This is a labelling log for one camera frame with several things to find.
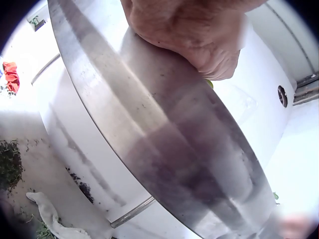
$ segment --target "red towel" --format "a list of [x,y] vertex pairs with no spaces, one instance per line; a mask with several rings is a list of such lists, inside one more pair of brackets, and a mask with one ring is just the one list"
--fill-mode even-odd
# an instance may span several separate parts
[[17,74],[17,64],[15,62],[4,62],[3,69],[5,74],[5,79],[7,80],[7,87],[10,91],[15,93],[18,92],[20,87],[19,76]]

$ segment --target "white towel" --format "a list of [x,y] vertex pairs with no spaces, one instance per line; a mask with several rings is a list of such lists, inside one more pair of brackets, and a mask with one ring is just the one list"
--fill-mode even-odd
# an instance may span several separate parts
[[58,213],[50,200],[42,192],[28,192],[27,198],[36,202],[40,216],[53,235],[59,239],[91,239],[85,230],[80,228],[66,228],[58,220]]

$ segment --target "hand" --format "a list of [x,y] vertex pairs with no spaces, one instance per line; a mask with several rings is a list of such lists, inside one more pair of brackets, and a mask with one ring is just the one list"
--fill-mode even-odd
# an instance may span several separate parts
[[144,40],[184,56],[209,80],[231,78],[245,33],[245,12],[266,0],[121,0]]
[[281,220],[279,234],[285,239],[306,239],[316,226],[306,215],[290,215]]

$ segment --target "green leaf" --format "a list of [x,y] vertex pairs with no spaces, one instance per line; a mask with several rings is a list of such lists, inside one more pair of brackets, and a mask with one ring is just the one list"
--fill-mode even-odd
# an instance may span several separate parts
[[274,192],[274,197],[275,197],[276,200],[279,199],[279,196],[275,192]]
[[207,79],[205,79],[205,80],[207,81],[207,83],[209,84],[209,86],[210,86],[212,89],[214,89],[213,83],[212,83],[210,80],[207,80]]

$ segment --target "soil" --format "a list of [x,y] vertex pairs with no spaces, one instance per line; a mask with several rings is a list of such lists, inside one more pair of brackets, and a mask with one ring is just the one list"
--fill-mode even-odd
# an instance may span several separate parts
[[70,168],[66,168],[70,176],[73,178],[73,181],[80,188],[81,192],[86,196],[86,198],[94,204],[94,198],[91,195],[91,188],[88,184],[80,182],[81,178],[78,177],[75,173],[71,173]]
[[22,179],[22,164],[17,141],[0,141],[0,189],[11,192]]

